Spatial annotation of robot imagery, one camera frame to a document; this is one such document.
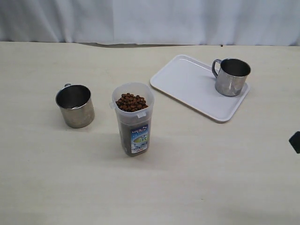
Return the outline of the steel mug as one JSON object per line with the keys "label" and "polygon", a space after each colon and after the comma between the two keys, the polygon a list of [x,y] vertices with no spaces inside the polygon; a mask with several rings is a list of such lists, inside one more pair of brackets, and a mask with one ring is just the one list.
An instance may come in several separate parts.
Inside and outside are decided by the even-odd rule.
{"label": "steel mug", "polygon": [[57,93],[55,102],[65,123],[71,128],[88,126],[95,118],[92,94],[88,87],[67,83]]}
{"label": "steel mug", "polygon": [[227,97],[238,96],[251,73],[249,64],[236,58],[215,59],[211,70],[216,79],[216,91]]}

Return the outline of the white backdrop curtain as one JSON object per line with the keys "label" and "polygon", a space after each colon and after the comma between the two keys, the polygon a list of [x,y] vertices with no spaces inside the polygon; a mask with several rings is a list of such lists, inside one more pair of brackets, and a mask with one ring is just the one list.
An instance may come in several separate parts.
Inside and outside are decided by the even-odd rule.
{"label": "white backdrop curtain", "polygon": [[2,41],[299,45],[297,0],[3,0]]}

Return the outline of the white plastic tray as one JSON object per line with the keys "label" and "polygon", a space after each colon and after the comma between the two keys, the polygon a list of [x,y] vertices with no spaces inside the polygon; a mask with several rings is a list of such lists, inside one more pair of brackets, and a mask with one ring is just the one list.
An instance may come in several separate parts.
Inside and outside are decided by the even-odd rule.
{"label": "white plastic tray", "polygon": [[236,97],[215,89],[215,77],[208,66],[187,55],[177,55],[151,79],[153,88],[216,122],[229,121],[250,91],[246,83]]}

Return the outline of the clear plastic pitcher with label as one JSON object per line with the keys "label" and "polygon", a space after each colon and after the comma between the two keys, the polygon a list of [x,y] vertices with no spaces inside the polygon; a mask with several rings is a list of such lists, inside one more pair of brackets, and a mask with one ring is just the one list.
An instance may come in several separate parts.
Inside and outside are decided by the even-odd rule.
{"label": "clear plastic pitcher with label", "polygon": [[121,145],[128,156],[146,152],[150,146],[154,95],[140,82],[117,87],[112,93],[111,108],[116,112]]}

